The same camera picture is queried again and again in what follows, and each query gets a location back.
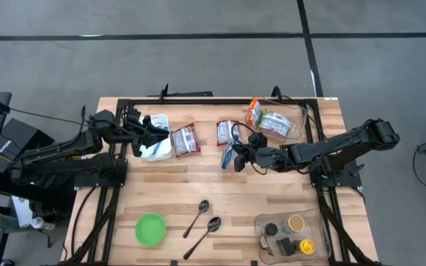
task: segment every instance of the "green bowl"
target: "green bowl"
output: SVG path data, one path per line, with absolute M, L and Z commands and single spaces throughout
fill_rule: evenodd
M 136 224 L 136 238 L 142 245 L 157 245 L 165 235 L 166 223 L 159 214 L 144 214 Z

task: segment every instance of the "white container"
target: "white container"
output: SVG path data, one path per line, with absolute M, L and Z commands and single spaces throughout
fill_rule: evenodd
M 140 117 L 139 121 L 142 123 L 143 119 L 144 117 Z M 169 120 L 164 114 L 151 115 L 151 123 L 152 125 L 157 126 L 158 128 L 165 129 L 170 132 Z M 149 148 L 146 148 L 144 145 L 141 145 L 139 151 L 142 152 L 141 158 L 146 159 L 149 162 L 169 159 L 173 155 L 170 134 L 168 138 L 150 146 Z

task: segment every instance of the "red snack bag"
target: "red snack bag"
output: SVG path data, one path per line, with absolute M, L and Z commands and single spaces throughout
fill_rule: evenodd
M 198 141 L 195 124 L 193 123 L 172 132 L 172 141 L 177 157 L 192 152 L 200 152 L 200 142 Z
M 218 133 L 218 142 L 216 146 L 226 145 L 234 140 L 233 136 L 231 135 L 231 127 L 233 127 L 235 123 L 239 122 L 235 120 L 223 120 L 216 124 Z M 240 128 L 238 125 L 233 128 L 233 134 L 239 137 Z

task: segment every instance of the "wooden tabletop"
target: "wooden tabletop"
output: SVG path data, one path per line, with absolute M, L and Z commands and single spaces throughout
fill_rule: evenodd
M 329 137 L 345 132 L 339 102 L 336 99 L 317 98 L 323 129 Z M 101 98 L 98 111 L 115 113 L 118 98 Z M 121 189 L 112 238 L 109 265 L 169 265 L 178 260 L 179 265 L 250 265 L 251 260 L 260 264 L 257 240 L 254 237 L 254 219 L 259 214 L 276 214 L 291 211 L 318 209 L 317 193 L 309 176 L 295 171 L 259 175 L 250 165 L 236 173 L 230 164 L 226 170 L 220 167 L 223 148 L 217 147 L 217 127 L 220 120 L 244 121 L 247 106 L 241 105 L 138 105 L 142 115 L 165 114 L 171 130 L 195 123 L 200 139 L 201 154 L 171 158 L 159 162 L 147 162 L 132 156 L 127 149 L 129 172 Z M 267 108 L 290 119 L 300 119 L 300 110 L 278 105 Z M 247 137 L 241 129 L 241 136 Z M 306 142 L 305 132 L 299 140 Z M 278 146 L 269 138 L 270 146 Z M 81 201 L 89 188 L 77 193 L 72 219 L 65 241 L 70 250 L 73 222 Z M 100 189 L 87 200 L 76 228 L 75 243 L 79 247 L 92 230 Z M 339 206 L 345 229 L 361 250 L 377 260 L 365 205 L 355 191 L 337 188 Z M 111 197 L 110 191 L 106 203 Z M 198 213 L 198 204 L 207 199 L 210 208 L 200 215 L 187 239 L 183 232 Z M 158 213 L 166 221 L 167 232 L 157 246 L 148 248 L 135 238 L 138 219 L 146 213 Z M 206 224 L 213 216 L 222 218 L 222 227 L 209 234 L 197 247 L 188 261 L 184 253 L 205 233 Z M 340 260 L 337 235 L 332 230 L 335 254 Z M 101 258 L 104 231 L 100 234 L 96 258 Z M 327 265 L 326 260 L 294 262 L 291 265 Z

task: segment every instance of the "spoon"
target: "spoon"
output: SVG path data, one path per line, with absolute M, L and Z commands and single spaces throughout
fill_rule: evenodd
M 202 213 L 204 213 L 205 211 L 207 211 L 208 210 L 208 208 L 210 207 L 210 202 L 208 202 L 208 200 L 203 200 L 202 202 L 200 202 L 200 204 L 199 204 L 199 206 L 198 206 L 198 214 L 197 214 L 197 216 L 195 217 L 195 219 L 193 220 L 193 223 L 192 223 L 192 225 L 190 225 L 190 227 L 185 231 L 185 233 L 183 233 L 183 238 L 186 238 L 188 235 L 189 235 L 189 233 L 190 233 L 190 230 L 192 229 L 192 227 L 193 227 L 193 224 L 195 224 L 195 222 L 197 221 L 197 219 L 198 219 L 198 217 L 200 216 L 200 214 L 202 214 Z
M 221 218 L 220 217 L 215 217 L 215 218 L 211 219 L 208 222 L 208 230 L 206 231 L 206 233 L 200 238 L 200 240 L 198 240 L 197 244 L 195 244 L 192 248 L 190 248 L 189 251 L 187 251 L 185 253 L 185 255 L 183 255 L 183 259 L 185 259 L 185 260 L 189 259 L 190 255 L 192 255 L 195 248 L 197 248 L 198 244 L 200 244 L 200 242 L 205 238 L 205 236 L 210 232 L 215 232 L 216 230 L 218 230 L 220 225 L 221 225 Z

